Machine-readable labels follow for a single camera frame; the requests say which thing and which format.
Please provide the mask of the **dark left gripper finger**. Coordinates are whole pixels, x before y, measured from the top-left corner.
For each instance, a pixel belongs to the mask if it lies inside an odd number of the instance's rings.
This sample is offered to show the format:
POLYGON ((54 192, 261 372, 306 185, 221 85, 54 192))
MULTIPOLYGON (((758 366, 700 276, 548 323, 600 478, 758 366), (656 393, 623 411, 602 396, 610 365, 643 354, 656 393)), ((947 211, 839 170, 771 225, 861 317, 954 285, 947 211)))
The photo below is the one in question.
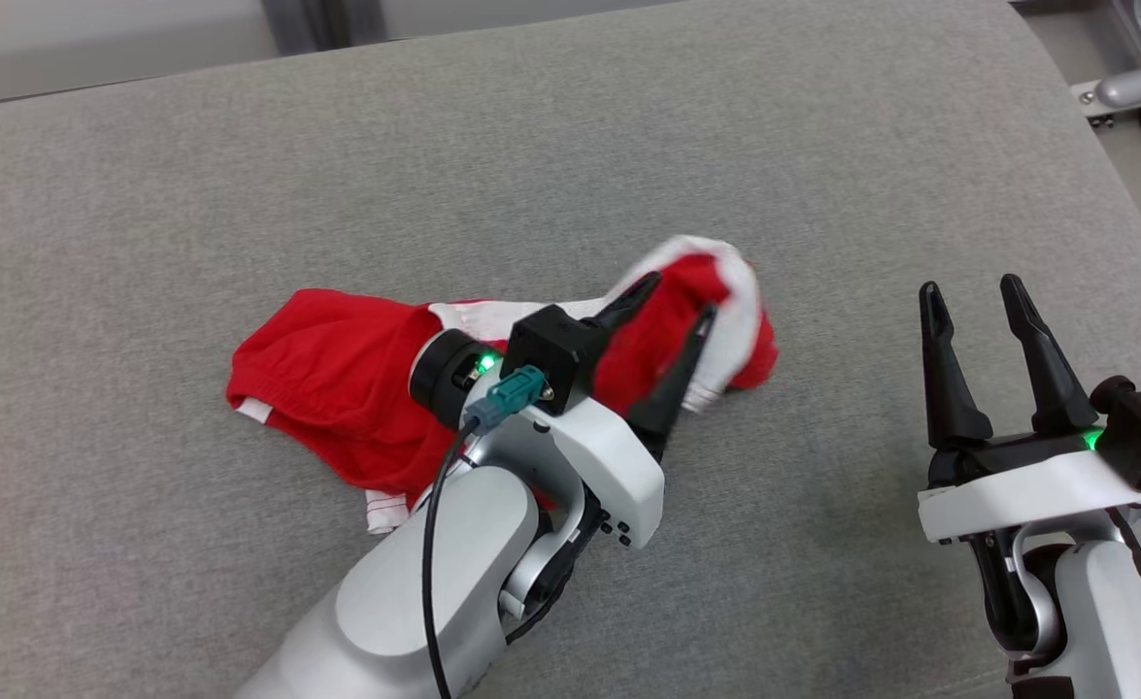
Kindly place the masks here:
POLYGON ((717 304, 703 307, 697 318, 691 322, 675 358, 667 364, 666 371, 655 382, 652 392, 646 395, 642 401, 629 408, 628 426, 652 457, 662 457, 666 452, 669 438, 675 430, 683 399, 697 369, 699 355, 703 353, 713 324, 717 322, 717 304))
POLYGON ((607 302, 600 311, 589 316, 589 327, 600 330, 607 336, 613 336, 636 318, 636 315, 644 309, 644 304, 649 301, 655 288, 659 287, 659 273, 647 273, 636 283, 607 302))

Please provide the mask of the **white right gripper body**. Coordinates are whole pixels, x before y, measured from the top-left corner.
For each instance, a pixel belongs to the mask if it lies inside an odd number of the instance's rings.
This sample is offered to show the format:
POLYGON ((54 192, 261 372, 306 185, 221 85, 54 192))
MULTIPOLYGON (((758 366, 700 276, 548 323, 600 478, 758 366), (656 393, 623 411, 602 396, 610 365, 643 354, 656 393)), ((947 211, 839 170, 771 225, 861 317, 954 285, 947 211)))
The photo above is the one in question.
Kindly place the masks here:
POLYGON ((1141 491, 1124 482, 1095 452, 1095 426, 1073 438, 1076 452, 1019 466, 971 483, 919 494, 919 518, 930 543, 1058 518, 1141 505, 1141 491))

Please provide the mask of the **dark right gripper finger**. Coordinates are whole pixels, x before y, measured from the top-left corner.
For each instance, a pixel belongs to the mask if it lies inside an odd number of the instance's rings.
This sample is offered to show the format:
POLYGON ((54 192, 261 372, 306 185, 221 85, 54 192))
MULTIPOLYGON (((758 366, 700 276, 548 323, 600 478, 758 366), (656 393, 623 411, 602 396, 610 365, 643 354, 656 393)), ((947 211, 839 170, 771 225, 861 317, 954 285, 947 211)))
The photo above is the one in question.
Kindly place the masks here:
POLYGON ((1002 275, 1000 292, 1009 328, 1023 350, 1035 403, 1030 420, 1033 432, 1070 434, 1095 426, 1098 412, 1091 406, 1053 331, 1023 287, 1023 281, 1017 274, 1002 275))
POLYGON ((953 347, 955 323, 938 283, 920 288, 920 320, 926 437, 934 449, 950 449, 992 438, 992 421, 977 408, 953 347))

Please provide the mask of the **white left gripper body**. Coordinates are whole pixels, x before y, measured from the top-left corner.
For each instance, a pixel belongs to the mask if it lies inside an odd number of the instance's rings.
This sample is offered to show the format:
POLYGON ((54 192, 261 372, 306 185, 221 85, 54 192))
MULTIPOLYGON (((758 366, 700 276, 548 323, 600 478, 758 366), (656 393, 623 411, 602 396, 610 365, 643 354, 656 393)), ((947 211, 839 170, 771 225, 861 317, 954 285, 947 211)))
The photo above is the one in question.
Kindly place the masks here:
MULTIPOLYGON (((440 423, 458 429, 466 409, 488 398, 502 380, 497 349, 459 330, 445 330, 420 347, 411 364, 410 395, 440 423)), ((626 420, 585 398, 561 415, 531 404, 485 434, 468 434, 450 468, 453 483, 469 470, 494 466, 512 473, 527 490, 561 512, 560 521, 535 540, 543 548, 578 544, 605 518, 628 525, 628 543, 644 548, 663 514, 664 474, 626 420)))

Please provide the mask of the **red shorts white waistband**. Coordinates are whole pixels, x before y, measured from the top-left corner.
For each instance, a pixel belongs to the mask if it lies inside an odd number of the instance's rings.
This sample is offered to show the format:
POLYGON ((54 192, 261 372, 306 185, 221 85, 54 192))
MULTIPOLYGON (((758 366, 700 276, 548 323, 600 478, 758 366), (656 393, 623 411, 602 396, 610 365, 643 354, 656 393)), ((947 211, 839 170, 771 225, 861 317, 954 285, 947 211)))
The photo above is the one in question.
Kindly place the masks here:
MULTIPOLYGON (((620 415, 636 406, 707 304, 717 306, 717 319, 685 409, 706 409, 730 389, 753 389, 771 377, 779 347, 756 274, 721 239, 672 236, 605 296, 564 301, 561 309, 574 318, 593 316, 647 273, 659 273, 659 285, 598 363, 596 401, 620 415)), ((299 290, 233 353, 225 398, 233 411, 290 434, 341 481, 361 487, 369 533, 387 534, 407 520, 432 483, 452 437, 408 392, 419 351, 443 330, 504 350, 513 323, 539 309, 536 301, 402 304, 299 290)))

